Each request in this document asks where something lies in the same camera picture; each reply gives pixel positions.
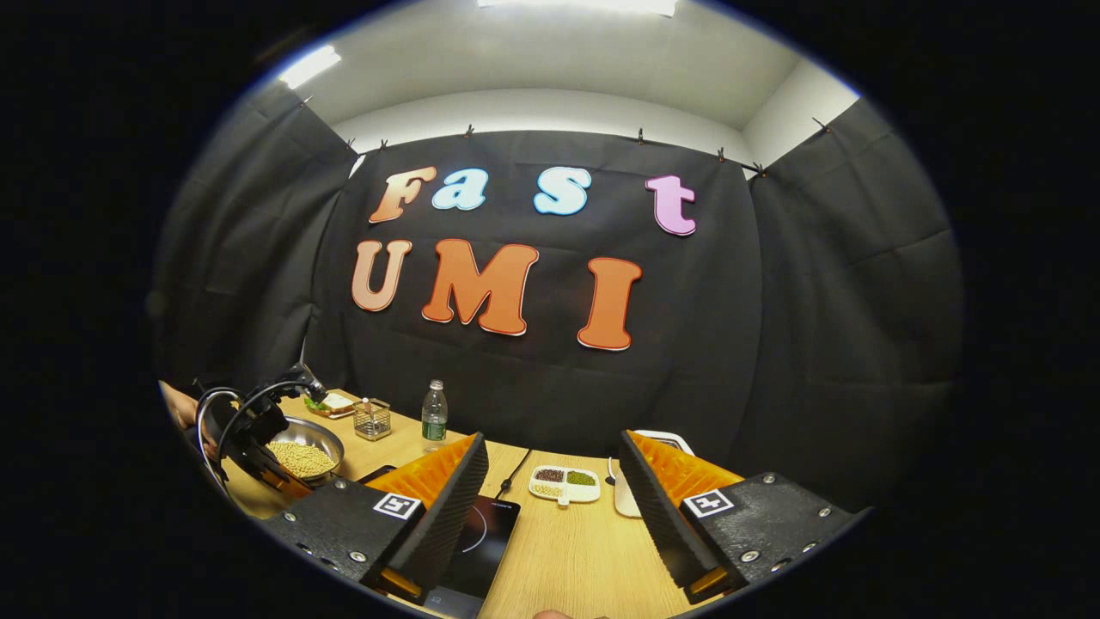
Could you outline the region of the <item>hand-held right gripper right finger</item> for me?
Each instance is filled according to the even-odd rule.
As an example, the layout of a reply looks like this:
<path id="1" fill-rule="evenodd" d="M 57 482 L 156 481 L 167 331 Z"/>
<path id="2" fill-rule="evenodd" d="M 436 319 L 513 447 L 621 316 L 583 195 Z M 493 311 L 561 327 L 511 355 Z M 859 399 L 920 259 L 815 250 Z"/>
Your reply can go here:
<path id="1" fill-rule="evenodd" d="M 743 477 L 625 430 L 622 475 L 663 564 L 688 603 L 776 581 L 864 523 L 778 473 Z"/>

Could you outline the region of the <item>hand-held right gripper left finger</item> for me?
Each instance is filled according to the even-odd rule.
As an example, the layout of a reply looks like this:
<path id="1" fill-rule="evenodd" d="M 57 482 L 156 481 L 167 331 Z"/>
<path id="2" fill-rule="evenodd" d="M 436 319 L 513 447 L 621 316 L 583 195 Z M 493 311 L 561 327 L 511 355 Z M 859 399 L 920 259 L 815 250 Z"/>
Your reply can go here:
<path id="1" fill-rule="evenodd" d="M 443 578 L 488 468 L 476 432 L 369 483 L 338 477 L 260 526 L 323 571 L 422 604 Z"/>

